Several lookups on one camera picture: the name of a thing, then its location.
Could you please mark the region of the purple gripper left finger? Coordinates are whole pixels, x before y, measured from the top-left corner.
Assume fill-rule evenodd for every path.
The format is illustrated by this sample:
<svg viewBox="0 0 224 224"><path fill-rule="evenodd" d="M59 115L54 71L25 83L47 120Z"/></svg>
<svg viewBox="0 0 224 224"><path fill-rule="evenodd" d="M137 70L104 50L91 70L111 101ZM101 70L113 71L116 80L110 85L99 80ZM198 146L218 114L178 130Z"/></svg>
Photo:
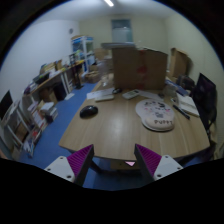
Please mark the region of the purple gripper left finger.
<svg viewBox="0 0 224 224"><path fill-rule="evenodd" d="M94 156L94 145L86 146L68 157L59 156L45 171L82 186Z"/></svg>

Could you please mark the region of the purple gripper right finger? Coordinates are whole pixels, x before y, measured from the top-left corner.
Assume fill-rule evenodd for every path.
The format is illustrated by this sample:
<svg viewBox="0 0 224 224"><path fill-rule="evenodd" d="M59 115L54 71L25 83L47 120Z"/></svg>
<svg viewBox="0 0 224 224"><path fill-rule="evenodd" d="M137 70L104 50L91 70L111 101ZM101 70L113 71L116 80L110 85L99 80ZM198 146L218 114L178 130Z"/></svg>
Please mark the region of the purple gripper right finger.
<svg viewBox="0 0 224 224"><path fill-rule="evenodd" d="M171 156L161 156L139 144L135 145L134 154L146 180L160 180L182 169L182 166Z"/></svg>

